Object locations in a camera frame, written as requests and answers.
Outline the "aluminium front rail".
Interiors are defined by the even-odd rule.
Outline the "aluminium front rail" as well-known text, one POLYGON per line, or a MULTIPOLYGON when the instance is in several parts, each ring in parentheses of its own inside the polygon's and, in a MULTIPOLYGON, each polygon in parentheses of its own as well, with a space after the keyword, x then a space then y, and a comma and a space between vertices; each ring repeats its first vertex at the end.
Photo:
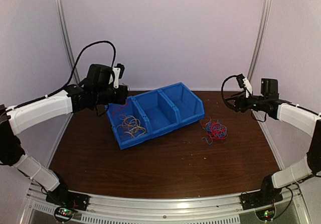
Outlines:
POLYGON ((121 198, 89 194, 86 209, 68 223, 266 223, 263 214, 275 209, 270 223, 311 223, 296 185, 283 189, 275 204, 244 209, 245 192, 195 198, 121 198))

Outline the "right aluminium frame post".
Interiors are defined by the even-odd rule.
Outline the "right aluminium frame post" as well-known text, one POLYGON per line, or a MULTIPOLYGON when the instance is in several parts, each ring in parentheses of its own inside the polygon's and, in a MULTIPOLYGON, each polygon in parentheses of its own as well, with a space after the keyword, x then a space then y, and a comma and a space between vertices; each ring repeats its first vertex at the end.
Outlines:
POLYGON ((258 63, 259 54, 260 54, 260 51, 261 51, 261 48, 263 45, 263 39, 264 39, 264 34, 265 34, 265 31, 267 28, 268 20, 269 20, 271 5, 272 5, 272 0, 263 0, 258 33, 257 33, 257 37, 256 37, 254 51, 252 54, 250 67, 249 67, 248 74, 247 74, 247 77, 250 81, 253 78, 255 68, 258 63))

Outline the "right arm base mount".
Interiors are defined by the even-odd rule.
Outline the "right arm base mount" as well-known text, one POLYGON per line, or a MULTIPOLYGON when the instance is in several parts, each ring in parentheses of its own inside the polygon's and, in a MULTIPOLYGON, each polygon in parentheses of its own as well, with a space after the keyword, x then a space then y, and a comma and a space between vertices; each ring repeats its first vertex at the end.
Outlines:
POLYGON ((276 203, 283 200, 280 193, 273 197, 264 197, 261 191, 242 192, 239 196, 243 210, 254 209, 260 221, 272 221, 276 217, 276 203))

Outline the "blue three-compartment bin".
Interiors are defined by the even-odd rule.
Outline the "blue three-compartment bin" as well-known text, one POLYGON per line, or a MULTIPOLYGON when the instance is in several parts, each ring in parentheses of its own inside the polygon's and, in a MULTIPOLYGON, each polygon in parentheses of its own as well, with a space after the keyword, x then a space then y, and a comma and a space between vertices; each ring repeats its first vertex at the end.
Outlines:
POLYGON ((124 150, 201 120, 203 102, 183 83, 130 96, 125 105, 110 104, 107 116, 124 150))

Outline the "aluminium frame post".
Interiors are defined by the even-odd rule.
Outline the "aluminium frame post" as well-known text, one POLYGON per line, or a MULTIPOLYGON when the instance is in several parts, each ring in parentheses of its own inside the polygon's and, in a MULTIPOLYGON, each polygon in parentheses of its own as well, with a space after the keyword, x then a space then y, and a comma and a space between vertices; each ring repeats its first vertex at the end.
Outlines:
POLYGON ((55 2, 56 2, 57 13, 58 13, 58 21, 60 24, 60 29, 61 29, 62 39, 63 39, 63 45, 65 48, 67 61, 71 68, 70 82, 73 80, 74 83, 79 83, 81 80, 80 80, 78 71, 77 69, 73 70, 73 67, 75 65, 75 59, 74 59, 74 54, 71 47, 70 38, 69 38, 67 22, 66 22, 65 13, 64 13, 64 7, 63 7, 63 0, 55 0, 55 2))
POLYGON ((257 37, 256 37, 254 51, 252 54, 250 67, 249 67, 248 74, 247 74, 247 77, 250 81, 253 78, 255 68, 258 63, 259 54, 260 54, 260 51, 261 51, 261 48, 263 45, 263 39, 264 39, 264 34, 265 34, 265 31, 267 28, 268 20, 269 20, 271 5, 272 5, 272 0, 263 0, 258 33, 257 33, 257 37))

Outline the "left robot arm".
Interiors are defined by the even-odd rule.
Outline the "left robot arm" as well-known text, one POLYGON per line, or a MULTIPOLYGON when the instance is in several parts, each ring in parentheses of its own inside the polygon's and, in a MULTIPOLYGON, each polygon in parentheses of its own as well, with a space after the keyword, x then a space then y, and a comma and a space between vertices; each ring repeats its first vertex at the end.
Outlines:
POLYGON ((21 146, 18 134, 58 116, 74 114, 99 105, 125 104, 128 88, 120 85, 125 67, 92 64, 79 84, 67 84, 54 93, 6 108, 1 105, 1 164, 13 166, 39 183, 61 205, 72 202, 72 194, 53 171, 31 157, 21 146))

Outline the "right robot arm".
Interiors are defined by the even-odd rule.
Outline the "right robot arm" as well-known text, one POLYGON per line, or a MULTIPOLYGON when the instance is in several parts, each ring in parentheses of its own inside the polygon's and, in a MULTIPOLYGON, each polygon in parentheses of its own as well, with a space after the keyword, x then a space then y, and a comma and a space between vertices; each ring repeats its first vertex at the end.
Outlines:
POLYGON ((287 123, 311 137, 306 155, 290 167, 266 176, 257 193, 260 204, 269 204, 282 188, 310 177, 320 177, 320 114, 279 98, 278 81, 261 79, 260 95, 254 95, 250 81, 243 75, 231 75, 223 82, 236 79, 241 92, 229 98, 221 93, 223 103, 229 109, 245 113, 262 111, 270 118, 287 123))

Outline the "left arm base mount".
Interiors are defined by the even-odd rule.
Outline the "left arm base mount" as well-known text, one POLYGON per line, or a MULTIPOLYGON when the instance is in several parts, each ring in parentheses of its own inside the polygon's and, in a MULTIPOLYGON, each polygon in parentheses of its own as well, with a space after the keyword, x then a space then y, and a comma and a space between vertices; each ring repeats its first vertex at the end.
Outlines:
POLYGON ((59 201, 53 194, 47 194, 46 202, 56 205, 53 216, 61 223, 66 223, 71 220, 80 219, 81 212, 87 210, 89 204, 89 196, 76 192, 69 193, 70 199, 66 202, 59 201))

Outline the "left aluminium frame post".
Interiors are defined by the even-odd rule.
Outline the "left aluminium frame post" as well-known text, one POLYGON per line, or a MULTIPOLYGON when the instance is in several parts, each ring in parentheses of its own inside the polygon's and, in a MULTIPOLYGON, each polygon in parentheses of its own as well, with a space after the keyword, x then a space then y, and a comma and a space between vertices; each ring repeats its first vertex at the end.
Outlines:
POLYGON ((63 7, 63 0, 55 0, 55 2, 56 2, 57 13, 58 13, 58 21, 60 24, 60 29, 61 29, 62 39, 63 39, 63 45, 65 48, 67 61, 71 68, 70 82, 73 80, 74 83, 79 83, 81 80, 80 80, 78 71, 77 69, 73 70, 73 67, 75 65, 75 59, 74 59, 74 54, 71 47, 70 38, 69 38, 67 22, 66 22, 65 13, 64 13, 64 7, 63 7))

